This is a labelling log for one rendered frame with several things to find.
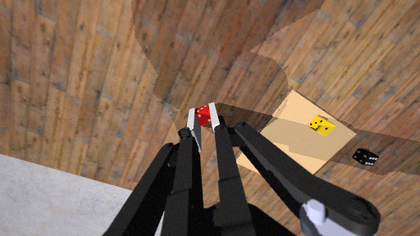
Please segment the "red die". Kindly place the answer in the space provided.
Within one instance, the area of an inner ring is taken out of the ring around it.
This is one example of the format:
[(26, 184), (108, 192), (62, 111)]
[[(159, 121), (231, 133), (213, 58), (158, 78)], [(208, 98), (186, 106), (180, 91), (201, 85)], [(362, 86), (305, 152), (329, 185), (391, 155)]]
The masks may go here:
[(197, 117), (197, 120), (200, 126), (212, 123), (210, 111), (209, 111), (209, 105), (196, 108), (195, 115)]

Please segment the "yellow die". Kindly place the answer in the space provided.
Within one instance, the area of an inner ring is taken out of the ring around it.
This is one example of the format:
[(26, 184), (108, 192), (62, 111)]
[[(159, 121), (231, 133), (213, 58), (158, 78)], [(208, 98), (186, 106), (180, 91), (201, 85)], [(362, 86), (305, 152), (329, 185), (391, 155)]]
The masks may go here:
[(335, 124), (331, 123), (330, 121), (326, 119), (321, 118), (318, 115), (316, 115), (312, 119), (312, 121), (308, 124), (308, 127), (310, 127), (311, 129), (315, 130), (316, 132), (324, 136), (327, 136), (335, 126), (336, 126)]

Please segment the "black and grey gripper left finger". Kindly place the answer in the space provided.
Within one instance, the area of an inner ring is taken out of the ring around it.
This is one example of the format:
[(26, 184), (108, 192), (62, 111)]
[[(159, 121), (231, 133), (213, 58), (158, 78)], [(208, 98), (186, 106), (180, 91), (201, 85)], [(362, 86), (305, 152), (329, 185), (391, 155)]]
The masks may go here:
[[(201, 126), (195, 108), (180, 142), (161, 147), (102, 236), (191, 236), (192, 208), (203, 208)], [(172, 192), (172, 193), (171, 193)]]

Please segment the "tan flat mat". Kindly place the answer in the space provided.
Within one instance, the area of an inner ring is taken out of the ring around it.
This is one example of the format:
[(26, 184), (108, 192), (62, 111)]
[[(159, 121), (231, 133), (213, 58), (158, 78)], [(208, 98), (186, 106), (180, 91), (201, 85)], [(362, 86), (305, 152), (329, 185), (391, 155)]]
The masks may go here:
[[(336, 125), (327, 136), (308, 127), (316, 115)], [(259, 133), (312, 174), (356, 135), (294, 90)]]

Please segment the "black die with white pips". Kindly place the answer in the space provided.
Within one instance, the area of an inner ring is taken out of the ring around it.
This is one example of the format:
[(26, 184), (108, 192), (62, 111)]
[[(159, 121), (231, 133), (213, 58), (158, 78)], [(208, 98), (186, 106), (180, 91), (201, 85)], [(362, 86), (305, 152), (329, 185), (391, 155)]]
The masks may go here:
[(373, 164), (377, 161), (379, 156), (368, 150), (358, 148), (358, 150), (355, 152), (352, 158), (362, 165), (373, 166)]

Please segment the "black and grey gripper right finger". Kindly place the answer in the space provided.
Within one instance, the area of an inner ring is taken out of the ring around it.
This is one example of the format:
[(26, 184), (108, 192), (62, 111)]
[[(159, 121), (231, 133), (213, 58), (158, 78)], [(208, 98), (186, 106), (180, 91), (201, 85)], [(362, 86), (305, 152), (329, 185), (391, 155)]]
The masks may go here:
[(215, 134), (221, 236), (256, 236), (233, 147), (239, 147), (299, 219), (305, 236), (376, 236), (381, 214), (368, 200), (320, 179), (246, 122), (227, 127), (209, 103)]

